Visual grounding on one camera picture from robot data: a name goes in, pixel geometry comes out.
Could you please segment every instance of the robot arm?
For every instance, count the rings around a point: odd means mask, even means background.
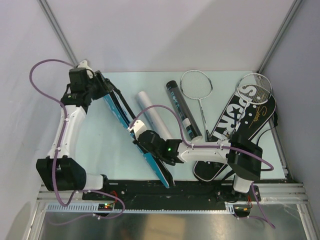
[[[69,78],[70,83],[61,98],[67,116],[65,118],[64,110],[61,109],[61,118],[52,147],[46,158],[37,160],[36,169],[46,188],[53,191],[52,166],[58,139],[62,134],[57,154],[56,182],[58,190],[100,190],[103,188],[106,177],[88,174],[75,160],[75,152],[81,125],[91,101],[109,94],[113,87],[100,72],[94,73],[88,67],[87,61],[83,61],[77,68],[71,69]]]
[[[46,158],[37,160],[36,169],[47,189],[53,191],[52,166],[56,150],[58,150],[55,180],[59,191],[100,190],[104,187],[107,177],[88,174],[75,160],[75,151],[79,131],[91,101],[110,94],[114,90],[114,86],[99,71],[94,73],[88,67],[87,61],[83,61],[79,66],[71,69],[69,78],[70,83],[61,98],[61,102],[66,108],[66,117],[62,109],[52,147]],[[181,139],[162,139],[155,131],[148,130],[140,120],[137,120],[129,131],[133,133],[133,143],[138,145],[145,154],[150,153],[153,158],[169,165],[174,166],[176,163],[189,161],[228,164],[235,172],[233,189],[237,192],[247,193],[252,181],[260,179],[260,161],[234,150],[219,148],[221,143],[201,143],[202,146],[212,146],[210,148],[188,147],[182,143]],[[62,141],[57,148],[61,134]],[[223,141],[222,144],[243,149],[259,157],[262,156],[260,147],[236,135],[230,140]]]
[[[261,162],[246,154],[234,150],[221,148],[224,145],[236,147],[250,152],[259,157],[262,156],[262,149],[239,135],[223,142],[206,142],[201,146],[212,146],[208,148],[193,148],[182,143],[181,139],[162,139],[155,131],[147,130],[141,120],[137,120],[132,128],[128,129],[134,133],[134,144],[138,145],[145,153],[151,153],[154,158],[169,164],[185,163],[189,161],[206,161],[228,164],[235,172],[233,189],[240,193],[247,193],[253,181],[260,179]]]

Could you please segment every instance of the black shuttlecock tube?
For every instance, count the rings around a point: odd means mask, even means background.
[[[173,108],[179,115],[190,140],[198,141],[203,138],[198,125],[191,114],[191,111],[182,95],[176,81],[169,81],[166,85],[166,89],[169,92],[169,98],[173,105]]]

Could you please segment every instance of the metal frame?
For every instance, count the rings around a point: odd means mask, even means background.
[[[78,60],[76,58],[76,55],[74,54],[74,51],[72,50],[71,46],[68,43],[68,40],[66,39],[66,36],[64,32],[62,31],[54,13],[52,12],[47,0],[37,0],[44,15],[48,19],[52,30],[54,31],[56,37],[58,38],[59,42],[61,43],[61,46],[63,50],[65,51],[65,54],[68,56],[70,62],[73,65],[78,65]]]
[[[283,39],[284,35],[286,34],[287,29],[291,25],[292,21],[294,20],[295,16],[297,15],[297,13],[298,13],[298,11],[304,1],[305,0],[295,0],[293,2],[293,4],[291,5],[291,8],[289,9],[288,13],[286,14],[278,32],[276,33],[276,35],[271,43],[271,46],[269,47],[268,51],[266,52],[258,70],[256,71],[257,73],[261,74],[265,70],[273,53],[275,52],[277,46],[279,45],[279,43]]]
[[[51,10],[47,0],[37,0],[41,9],[43,10],[44,15],[47,17],[53,31],[55,32],[58,40],[60,41],[66,55],[68,56],[69,60],[72,62],[72,64],[77,65],[78,60],[76,58],[76,55],[74,54],[71,46],[69,45],[53,11]],[[263,58],[263,61],[261,62],[257,72],[261,73],[264,71],[266,65],[270,61],[273,53],[275,52],[275,49],[283,39],[284,35],[287,32],[287,29],[289,28],[291,22],[293,21],[294,17],[297,15],[297,12],[299,11],[301,5],[303,4],[304,0],[295,0],[288,11],[283,23],[281,24],[274,40],[272,41],[271,46],[269,47],[265,57]],[[269,124],[271,127],[274,126],[274,123],[272,120],[269,121]],[[277,133],[277,130],[275,128],[272,129],[272,135],[273,139],[275,141],[275,145],[277,147],[277,151],[283,166],[284,173],[286,176],[290,176],[290,171],[288,171],[288,164],[285,158],[284,151],[282,149],[282,145]],[[297,209],[300,214],[301,222],[303,224],[305,234],[307,236],[307,239],[313,240],[313,239],[320,239],[319,229],[316,224],[316,221],[314,219],[309,201],[308,196],[306,194],[306,190],[304,188],[304,185],[302,183],[259,183],[257,184],[260,190],[260,196],[261,196],[261,204],[296,204]],[[63,201],[66,201],[69,199],[69,196],[71,194],[71,191],[61,192],[61,198]],[[33,211],[33,217],[30,220],[30,228],[26,231],[24,238],[25,240],[37,240],[41,233],[41,227],[43,225],[43,221],[45,219],[45,213],[47,209],[49,211],[52,211],[55,209],[54,206],[57,205],[56,203],[56,196],[53,192],[49,192],[46,187],[43,185],[40,188],[36,205]],[[70,208],[68,208],[66,211],[68,212],[84,212],[84,209],[86,206],[95,206],[99,201],[84,201],[82,200],[82,194],[76,193],[73,198],[73,204]],[[227,204],[226,207],[228,208],[229,212],[223,212],[225,213],[232,213],[231,209],[233,210],[232,205]]]
[[[306,194],[303,183],[258,183],[261,205],[269,204],[294,204],[297,206],[301,222],[308,240],[320,239],[319,229],[315,223],[308,196]],[[67,201],[72,191],[61,192],[63,201]],[[98,203],[105,203],[105,201],[84,201],[82,200],[82,193],[74,195],[73,203],[69,207],[61,207],[57,203],[56,195],[50,192],[44,185],[41,186],[37,197],[33,221],[26,240],[37,240],[41,233],[41,227],[45,219],[45,213],[48,212],[69,212],[69,213],[91,213],[96,209]],[[126,210],[125,213],[136,214],[232,214],[234,213],[233,205],[226,204],[224,211],[134,211]]]

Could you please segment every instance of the white wall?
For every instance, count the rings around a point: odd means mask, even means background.
[[[49,0],[103,72],[257,70],[293,0]]]
[[[67,61],[35,0],[0,2],[0,239],[21,239],[41,184],[36,159],[46,156],[60,107],[36,93],[29,71],[47,58]],[[35,72],[41,89],[61,97],[69,67],[47,63]]]
[[[294,177],[320,225],[320,1],[306,0],[264,74],[279,113],[278,131]]]

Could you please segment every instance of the gray wall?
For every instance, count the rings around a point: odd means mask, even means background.
[[[320,1],[306,0],[264,74],[278,103],[278,132],[320,225]]]
[[[20,240],[41,185],[36,160],[47,155],[61,110],[32,88],[29,71],[43,59],[68,58],[36,0],[0,1],[0,22],[0,239]],[[34,82],[60,98],[68,70],[41,65]]]
[[[80,60],[102,72],[143,72],[256,70],[293,1],[48,3]]]

